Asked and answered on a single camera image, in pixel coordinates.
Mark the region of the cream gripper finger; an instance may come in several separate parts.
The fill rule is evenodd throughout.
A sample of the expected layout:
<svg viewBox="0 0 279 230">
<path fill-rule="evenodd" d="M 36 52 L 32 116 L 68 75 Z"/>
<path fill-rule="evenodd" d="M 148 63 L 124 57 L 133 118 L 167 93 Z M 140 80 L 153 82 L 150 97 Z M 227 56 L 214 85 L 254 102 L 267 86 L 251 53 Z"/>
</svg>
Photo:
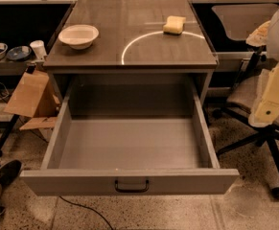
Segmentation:
<svg viewBox="0 0 279 230">
<path fill-rule="evenodd" d="M 247 37 L 245 42 L 253 47 L 265 46 L 267 44 L 267 32 L 269 24 L 270 21 L 267 21 L 260 25 Z"/>
<path fill-rule="evenodd" d="M 279 62 L 272 70 L 263 69 L 256 87 L 256 99 L 248 118 L 254 127 L 271 125 L 279 117 Z"/>
</svg>

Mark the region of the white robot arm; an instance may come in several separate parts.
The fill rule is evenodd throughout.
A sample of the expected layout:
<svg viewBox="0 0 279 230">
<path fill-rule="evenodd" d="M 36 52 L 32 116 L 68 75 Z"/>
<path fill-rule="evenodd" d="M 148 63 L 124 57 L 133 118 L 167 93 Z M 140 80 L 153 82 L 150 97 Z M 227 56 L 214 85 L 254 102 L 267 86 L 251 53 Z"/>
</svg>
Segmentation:
<svg viewBox="0 0 279 230">
<path fill-rule="evenodd" d="M 262 72 L 248 118 L 254 127 L 266 127 L 279 117 L 279 10 L 250 34 L 246 43 L 255 47 L 267 46 L 267 56 L 277 61 L 270 72 Z"/>
</svg>

